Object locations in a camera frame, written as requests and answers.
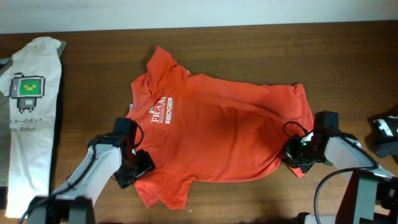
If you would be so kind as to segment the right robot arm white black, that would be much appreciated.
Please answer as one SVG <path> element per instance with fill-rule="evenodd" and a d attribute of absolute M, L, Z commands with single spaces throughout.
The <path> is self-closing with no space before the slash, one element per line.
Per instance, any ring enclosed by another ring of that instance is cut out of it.
<path fill-rule="evenodd" d="M 313 213 L 299 213 L 297 223 L 397 223 L 397 177 L 383 169 L 353 136 L 333 130 L 294 135 L 284 145 L 282 160 L 302 172 L 315 164 L 336 167 L 318 184 Z M 343 199 L 336 214 L 322 215 L 321 189 L 337 175 L 349 180 Z"/>

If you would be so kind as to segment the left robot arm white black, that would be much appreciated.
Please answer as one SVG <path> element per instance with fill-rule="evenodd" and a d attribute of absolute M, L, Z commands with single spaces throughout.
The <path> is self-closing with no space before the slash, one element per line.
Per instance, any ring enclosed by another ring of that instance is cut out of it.
<path fill-rule="evenodd" d="M 72 175 L 50 195 L 32 199 L 18 222 L 95 223 L 94 205 L 111 177 L 124 189 L 155 170 L 149 153 L 134 149 L 125 134 L 96 136 Z"/>

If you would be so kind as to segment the red printed t-shirt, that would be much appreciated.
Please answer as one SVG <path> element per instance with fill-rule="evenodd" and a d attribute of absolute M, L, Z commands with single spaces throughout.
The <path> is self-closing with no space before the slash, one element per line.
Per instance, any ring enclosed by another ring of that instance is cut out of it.
<path fill-rule="evenodd" d="M 194 74 L 157 47 L 132 83 L 128 117 L 155 170 L 135 188 L 146 207 L 185 208 L 191 184 L 247 182 L 281 163 L 291 135 L 313 128 L 304 86 L 256 85 Z"/>

